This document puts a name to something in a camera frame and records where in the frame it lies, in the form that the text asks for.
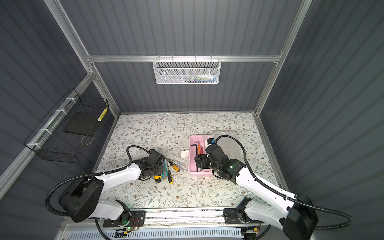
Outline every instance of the black mounting plate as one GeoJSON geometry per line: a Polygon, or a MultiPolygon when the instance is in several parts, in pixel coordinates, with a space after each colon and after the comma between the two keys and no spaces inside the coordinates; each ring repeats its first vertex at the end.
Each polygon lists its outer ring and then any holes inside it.
{"type": "MultiPolygon", "coordinates": [[[[137,218],[139,220],[139,227],[144,225],[145,221],[145,211],[131,211],[132,217],[137,218]]],[[[103,227],[119,227],[117,220],[107,219],[103,223],[103,227]]],[[[126,227],[133,227],[133,221],[130,221],[126,227]]]]}
{"type": "MultiPolygon", "coordinates": [[[[227,208],[224,209],[223,211],[224,214],[224,219],[225,219],[225,224],[242,224],[237,217],[237,209],[236,208],[227,208]]],[[[263,223],[262,221],[257,221],[257,220],[251,220],[249,223],[263,223]]]]}

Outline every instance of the gray wall panel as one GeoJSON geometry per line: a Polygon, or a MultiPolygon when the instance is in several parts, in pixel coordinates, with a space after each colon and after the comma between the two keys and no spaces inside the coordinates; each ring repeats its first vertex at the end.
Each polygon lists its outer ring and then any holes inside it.
{"type": "MultiPolygon", "coordinates": [[[[93,83],[83,93],[87,96],[101,97],[93,83]]],[[[48,191],[64,179],[90,172],[95,165],[111,130],[114,117],[110,111],[104,116],[93,144],[87,150],[80,164],[43,161],[35,156],[17,178],[8,192],[0,200],[0,239],[15,239],[15,232],[23,222],[24,239],[53,239],[63,217],[53,215],[44,206],[48,191]]],[[[60,190],[52,197],[53,207],[62,210],[57,203],[60,190]]]]}
{"type": "Polygon", "coordinates": [[[273,63],[222,63],[218,84],[157,84],[151,63],[96,63],[122,112],[254,110],[273,63]]]}
{"type": "Polygon", "coordinates": [[[42,1],[0,2],[0,172],[86,71],[42,1]]]}
{"type": "MultiPolygon", "coordinates": [[[[43,1],[0,1],[0,173],[23,142],[86,75],[82,64],[43,1]]],[[[85,95],[101,97],[93,83],[85,95]]],[[[92,171],[114,117],[108,112],[80,164],[35,156],[0,200],[0,239],[51,240],[63,217],[44,206],[54,184],[92,171]]],[[[52,199],[57,206],[58,194],[52,199]]]]}
{"type": "Polygon", "coordinates": [[[290,190],[355,217],[317,239],[384,236],[383,7],[314,1],[261,114],[290,190]]]}
{"type": "Polygon", "coordinates": [[[299,0],[66,0],[91,55],[278,54],[299,0]]]}

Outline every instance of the aluminum rail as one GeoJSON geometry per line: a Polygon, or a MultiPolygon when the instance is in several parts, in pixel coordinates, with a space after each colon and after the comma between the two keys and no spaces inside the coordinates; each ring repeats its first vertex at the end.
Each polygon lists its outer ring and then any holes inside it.
{"type": "MultiPolygon", "coordinates": [[[[95,75],[93,74],[93,72],[88,73],[75,88],[75,91],[72,91],[57,109],[63,109],[71,101],[71,99],[69,98],[73,98],[76,96],[76,92],[78,94],[82,94],[94,78],[95,75]]],[[[55,111],[41,128],[47,128],[59,115],[59,113],[59,111],[55,111]]],[[[43,131],[38,131],[29,143],[36,143],[42,134],[43,131]]],[[[35,152],[33,152],[27,147],[24,147],[23,150],[13,160],[13,162],[7,167],[7,169],[4,170],[4,172],[0,176],[0,199],[16,181],[17,177],[21,174],[21,172],[23,172],[23,170],[26,168],[26,166],[34,156],[35,152]]]]}
{"type": "Polygon", "coordinates": [[[74,26],[71,23],[68,15],[66,14],[63,6],[61,5],[59,0],[44,0],[47,5],[49,11],[55,18],[57,24],[63,31],[65,37],[68,42],[71,44],[73,50],[75,51],[77,57],[81,61],[83,67],[87,70],[87,72],[92,71],[96,74],[96,78],[93,83],[97,87],[100,92],[102,98],[108,100],[109,109],[112,112],[113,116],[117,118],[120,114],[119,107],[117,106],[115,100],[113,99],[111,93],[109,92],[105,82],[100,76],[99,72],[96,69],[96,66],[92,65],[87,59],[88,51],[85,48],[83,42],[81,41],[79,35],[77,34],[74,26]]]}
{"type": "Polygon", "coordinates": [[[310,5],[312,3],[312,0],[302,0],[299,10],[295,16],[295,19],[291,25],[291,28],[288,32],[287,38],[284,42],[284,45],[281,49],[281,56],[280,61],[275,65],[275,67],[272,69],[272,72],[265,84],[265,87],[263,89],[263,92],[260,96],[259,102],[256,105],[255,112],[256,115],[260,115],[261,111],[263,110],[263,107],[266,103],[266,100],[271,93],[272,87],[275,84],[275,81],[280,73],[280,70],[285,62],[285,59],[287,58],[287,55],[292,47],[293,41],[296,38],[297,33],[299,32],[299,29],[301,27],[301,24],[303,23],[303,20],[305,18],[305,15],[308,12],[308,9],[310,8],[310,5]]]}
{"type": "Polygon", "coordinates": [[[218,61],[221,62],[273,62],[280,60],[280,55],[190,55],[190,56],[172,56],[172,55],[89,55],[86,59],[93,63],[108,62],[127,62],[127,63],[151,63],[154,59],[161,61],[194,62],[194,61],[218,61]]]}

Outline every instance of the table surface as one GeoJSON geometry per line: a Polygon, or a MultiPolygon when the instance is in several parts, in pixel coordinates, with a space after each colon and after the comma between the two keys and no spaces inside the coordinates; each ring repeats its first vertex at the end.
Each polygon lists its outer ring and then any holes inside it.
{"type": "MultiPolygon", "coordinates": [[[[252,113],[202,114],[127,114],[121,115],[108,142],[98,171],[128,163],[126,147],[139,145],[154,148],[170,159],[187,166],[188,158],[180,152],[189,149],[189,136],[230,131],[244,145],[253,171],[278,185],[252,113]]],[[[130,149],[132,158],[146,156],[142,150],[130,149]]],[[[247,189],[230,181],[212,177],[192,177],[180,171],[172,175],[174,184],[165,179],[136,180],[115,186],[101,194],[104,199],[119,199],[130,208],[237,206],[244,197],[265,202],[247,189]]]]}

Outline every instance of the white vent grille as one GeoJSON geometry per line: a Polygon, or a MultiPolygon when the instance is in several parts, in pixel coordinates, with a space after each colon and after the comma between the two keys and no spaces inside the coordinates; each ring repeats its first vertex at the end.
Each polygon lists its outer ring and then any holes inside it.
{"type": "Polygon", "coordinates": [[[217,84],[221,62],[169,62],[155,59],[153,70],[159,84],[217,84]]]}
{"type": "MultiPolygon", "coordinates": [[[[115,230],[103,230],[110,239],[180,239],[180,238],[236,238],[241,239],[241,229],[235,227],[201,227],[201,228],[157,228],[139,229],[127,234],[126,237],[114,237],[115,230]]],[[[68,240],[92,239],[104,240],[97,230],[71,231],[68,240]]]]}

